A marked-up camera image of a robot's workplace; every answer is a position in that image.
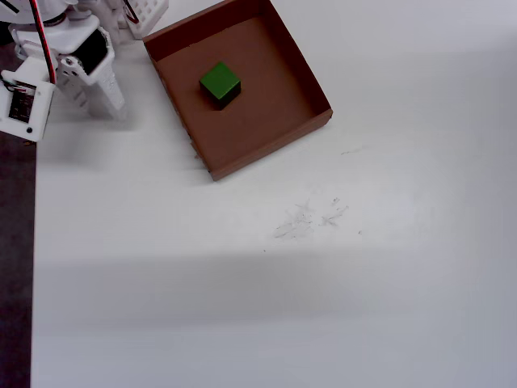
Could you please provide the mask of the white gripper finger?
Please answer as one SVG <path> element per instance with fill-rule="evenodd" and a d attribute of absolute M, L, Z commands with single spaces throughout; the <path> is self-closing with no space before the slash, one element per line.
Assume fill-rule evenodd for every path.
<path fill-rule="evenodd" d="M 92 73 L 93 83 L 87 87 L 88 112 L 99 118 L 124 120 L 126 105 L 110 62 L 99 65 Z"/>
<path fill-rule="evenodd" d="M 59 56 L 57 67 L 57 87 L 66 99 L 81 112 L 89 111 L 89 99 L 83 78 L 86 71 L 75 56 Z"/>

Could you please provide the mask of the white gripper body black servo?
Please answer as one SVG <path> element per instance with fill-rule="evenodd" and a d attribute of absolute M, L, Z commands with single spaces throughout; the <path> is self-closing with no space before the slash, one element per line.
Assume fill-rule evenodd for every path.
<path fill-rule="evenodd" d="M 16 15 L 9 24 L 23 63 L 9 79 L 56 79 L 59 56 L 75 56 L 89 75 L 113 58 L 109 34 L 95 15 Z"/>

